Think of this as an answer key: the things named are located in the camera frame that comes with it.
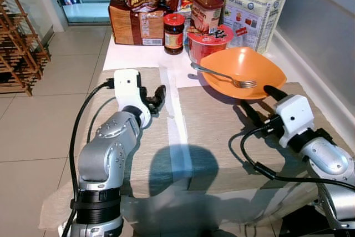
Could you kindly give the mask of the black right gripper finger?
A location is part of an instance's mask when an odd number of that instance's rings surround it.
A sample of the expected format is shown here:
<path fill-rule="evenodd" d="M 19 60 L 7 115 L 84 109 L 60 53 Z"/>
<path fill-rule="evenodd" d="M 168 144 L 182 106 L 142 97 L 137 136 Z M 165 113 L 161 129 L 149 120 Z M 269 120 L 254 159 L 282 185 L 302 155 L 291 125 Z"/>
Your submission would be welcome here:
<path fill-rule="evenodd" d="M 242 100 L 241 108 L 243 108 L 246 117 L 256 126 L 256 128 L 260 128 L 265 125 L 263 120 L 261 120 L 259 113 L 251 107 L 249 102 Z"/>
<path fill-rule="evenodd" d="M 281 103 L 283 100 L 287 100 L 288 98 L 288 94 L 286 92 L 274 87 L 273 85 L 264 85 L 263 90 L 267 95 L 269 95 L 269 97 L 274 98 L 276 103 Z"/>

